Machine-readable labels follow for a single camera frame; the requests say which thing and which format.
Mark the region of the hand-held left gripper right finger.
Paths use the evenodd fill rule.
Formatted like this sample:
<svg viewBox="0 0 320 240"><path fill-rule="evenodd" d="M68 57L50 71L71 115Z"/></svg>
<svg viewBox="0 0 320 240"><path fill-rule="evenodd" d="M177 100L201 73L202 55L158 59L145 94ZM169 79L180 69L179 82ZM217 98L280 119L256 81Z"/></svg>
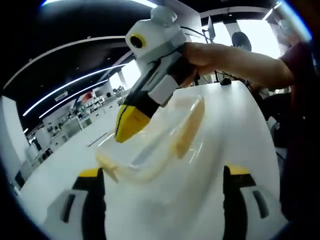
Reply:
<svg viewBox="0 0 320 240"><path fill-rule="evenodd" d="M224 240L270 240L285 226L279 200L245 168L223 169Z"/></svg>

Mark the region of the person's right hand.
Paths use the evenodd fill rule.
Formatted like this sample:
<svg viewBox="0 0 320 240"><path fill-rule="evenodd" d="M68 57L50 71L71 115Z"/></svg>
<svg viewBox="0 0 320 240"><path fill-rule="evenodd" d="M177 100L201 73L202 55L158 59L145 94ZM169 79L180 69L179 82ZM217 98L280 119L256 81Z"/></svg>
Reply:
<svg viewBox="0 0 320 240"><path fill-rule="evenodd" d="M226 49L227 46L217 43L185 43L180 53L193 67L180 87L188 87L196 79L196 75L203 76L214 70L222 70Z"/></svg>

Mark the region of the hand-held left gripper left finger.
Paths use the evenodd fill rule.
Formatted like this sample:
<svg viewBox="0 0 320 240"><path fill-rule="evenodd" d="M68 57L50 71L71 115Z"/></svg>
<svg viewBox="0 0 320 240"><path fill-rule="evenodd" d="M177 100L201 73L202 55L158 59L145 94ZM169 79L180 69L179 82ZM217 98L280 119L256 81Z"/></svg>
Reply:
<svg viewBox="0 0 320 240"><path fill-rule="evenodd" d="M42 226L51 240L105 240L105 216L104 173L90 168L48 206Z"/></svg>

